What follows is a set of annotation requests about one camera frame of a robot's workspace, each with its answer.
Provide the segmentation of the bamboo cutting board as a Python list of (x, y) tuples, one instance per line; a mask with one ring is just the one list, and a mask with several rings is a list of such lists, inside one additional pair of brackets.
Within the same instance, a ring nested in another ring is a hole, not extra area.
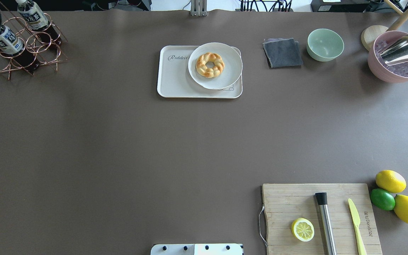
[[(382, 248), (369, 198), (364, 183), (311, 183), (262, 185), (265, 207), (266, 242), (268, 255), (326, 255), (322, 216), (316, 193), (327, 194), (330, 224), (338, 255), (357, 255), (356, 233), (353, 227), (348, 199), (355, 204), (361, 218), (359, 232), (369, 255), (381, 255)], [(301, 242), (291, 231), (295, 219), (311, 221), (315, 235), (309, 242)]]

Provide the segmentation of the grey folded cloth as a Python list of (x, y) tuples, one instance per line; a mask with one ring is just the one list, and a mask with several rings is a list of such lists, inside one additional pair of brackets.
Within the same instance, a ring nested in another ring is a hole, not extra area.
[(270, 68), (293, 67), (303, 64), (299, 42), (293, 38), (270, 38), (263, 42)]

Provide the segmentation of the white round plate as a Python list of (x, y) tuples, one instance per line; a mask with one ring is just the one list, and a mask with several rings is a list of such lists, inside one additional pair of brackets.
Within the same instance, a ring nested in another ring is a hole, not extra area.
[[(222, 74), (213, 78), (206, 78), (199, 74), (196, 63), (205, 53), (216, 53), (222, 57), (225, 67)], [(199, 85), (206, 89), (225, 89), (235, 83), (241, 76), (243, 63), (238, 52), (221, 42), (209, 42), (195, 49), (188, 60), (188, 72)]]

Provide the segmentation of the cream serving tray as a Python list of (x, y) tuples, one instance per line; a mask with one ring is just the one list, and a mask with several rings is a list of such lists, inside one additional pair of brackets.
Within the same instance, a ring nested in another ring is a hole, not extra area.
[(197, 84), (188, 72), (188, 59), (198, 46), (168, 45), (160, 51), (157, 92), (162, 97), (228, 98), (239, 97), (243, 80), (222, 90), (206, 89)]

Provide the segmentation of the pink ice bowl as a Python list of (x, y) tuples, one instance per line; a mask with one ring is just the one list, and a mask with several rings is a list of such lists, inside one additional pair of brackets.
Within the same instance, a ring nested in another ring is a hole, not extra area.
[(369, 50), (368, 66), (372, 73), (382, 81), (389, 83), (403, 83), (408, 81), (408, 62), (387, 66), (380, 58), (379, 51), (396, 42), (399, 38), (408, 35), (402, 31), (387, 31), (374, 41)]

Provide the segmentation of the green lime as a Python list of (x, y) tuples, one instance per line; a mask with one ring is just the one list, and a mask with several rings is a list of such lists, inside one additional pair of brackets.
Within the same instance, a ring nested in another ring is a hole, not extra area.
[(370, 193), (370, 200), (372, 204), (382, 210), (393, 210), (396, 205), (392, 194), (382, 188), (373, 189)]

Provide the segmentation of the yellow-green plastic knife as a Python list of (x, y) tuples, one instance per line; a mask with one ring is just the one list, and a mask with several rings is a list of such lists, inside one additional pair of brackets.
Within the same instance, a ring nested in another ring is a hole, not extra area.
[(353, 229), (356, 236), (358, 255), (367, 255), (364, 241), (361, 236), (361, 231), (359, 229), (359, 225), (361, 224), (361, 218), (359, 216), (358, 210), (356, 208), (356, 205), (353, 203), (352, 199), (349, 198), (347, 202), (350, 209), (350, 214), (353, 222)]

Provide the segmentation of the tea bottle white cap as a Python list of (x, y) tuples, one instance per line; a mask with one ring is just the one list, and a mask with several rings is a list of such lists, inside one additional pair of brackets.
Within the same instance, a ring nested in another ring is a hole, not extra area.
[(25, 43), (6, 25), (0, 28), (0, 50), (30, 73), (40, 66), (36, 56), (26, 50)]

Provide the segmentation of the steel ice scoop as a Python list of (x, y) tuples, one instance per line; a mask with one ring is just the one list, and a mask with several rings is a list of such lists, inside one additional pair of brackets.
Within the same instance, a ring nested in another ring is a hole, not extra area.
[(408, 62), (408, 35), (399, 38), (379, 53), (379, 57), (387, 66)]

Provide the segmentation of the whole yellow lemon far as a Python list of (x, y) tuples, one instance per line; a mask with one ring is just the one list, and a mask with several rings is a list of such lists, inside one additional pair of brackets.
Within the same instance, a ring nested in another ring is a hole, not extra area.
[(382, 170), (375, 176), (375, 182), (379, 188), (390, 193), (400, 193), (406, 189), (405, 178), (393, 170)]

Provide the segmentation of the half lemon slice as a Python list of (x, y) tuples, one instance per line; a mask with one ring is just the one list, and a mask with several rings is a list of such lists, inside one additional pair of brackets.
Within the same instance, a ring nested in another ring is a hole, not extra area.
[(301, 242), (309, 242), (314, 238), (314, 226), (308, 219), (297, 218), (291, 224), (291, 232)]

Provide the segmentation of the mint green bowl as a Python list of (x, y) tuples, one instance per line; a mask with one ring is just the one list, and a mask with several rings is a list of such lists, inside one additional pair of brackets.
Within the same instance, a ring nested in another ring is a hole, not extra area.
[(320, 62), (334, 60), (344, 50), (344, 42), (335, 31), (319, 28), (313, 30), (307, 39), (307, 53), (311, 58)]

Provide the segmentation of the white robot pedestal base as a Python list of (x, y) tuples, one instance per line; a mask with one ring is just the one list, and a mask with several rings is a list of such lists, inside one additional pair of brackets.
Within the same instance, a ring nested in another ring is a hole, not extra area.
[(151, 255), (243, 255), (242, 244), (204, 243), (204, 244), (157, 244)]

